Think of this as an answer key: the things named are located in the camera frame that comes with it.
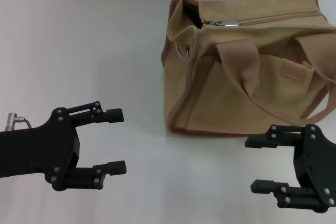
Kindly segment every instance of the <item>cable connector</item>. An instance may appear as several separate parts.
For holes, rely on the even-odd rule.
[[[32,128],[30,123],[23,116],[17,116],[17,114],[14,112],[9,113],[5,131],[13,131],[15,129],[15,123],[22,122],[27,123],[28,127]]]

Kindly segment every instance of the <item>silver connector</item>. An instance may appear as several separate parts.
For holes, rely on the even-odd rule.
[[[16,123],[17,114],[12,112],[8,114],[5,131],[13,131]]]
[[[15,129],[15,123],[22,123],[24,121],[25,118],[23,116],[17,116],[14,112],[9,113],[5,131],[13,131]]]

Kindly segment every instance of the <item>bag pocket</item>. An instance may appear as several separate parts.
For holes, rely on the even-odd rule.
[[[255,91],[264,103],[300,117],[323,88],[323,82],[306,62],[298,64],[260,55],[259,84]],[[253,104],[237,90],[222,63],[214,64],[190,113],[187,130],[228,134],[261,133],[271,124],[284,124]]]

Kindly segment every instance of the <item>cable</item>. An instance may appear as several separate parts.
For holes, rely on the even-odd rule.
[[[30,129],[32,128],[32,127],[31,127],[32,125],[28,122],[27,119],[24,119],[23,121],[28,125],[28,128],[30,128]]]

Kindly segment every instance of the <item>metal ring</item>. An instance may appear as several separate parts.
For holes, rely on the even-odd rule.
[[[187,54],[186,57],[184,57],[184,56],[181,54],[181,51],[180,51],[180,49],[178,48],[178,45],[177,45],[176,43],[175,43],[175,47],[176,47],[176,50],[177,50],[178,54],[181,56],[182,59],[186,60],[186,59],[189,58],[189,55],[190,55],[190,53],[189,53],[189,47],[187,47],[187,49],[185,50],[185,52],[186,52],[186,54]]]

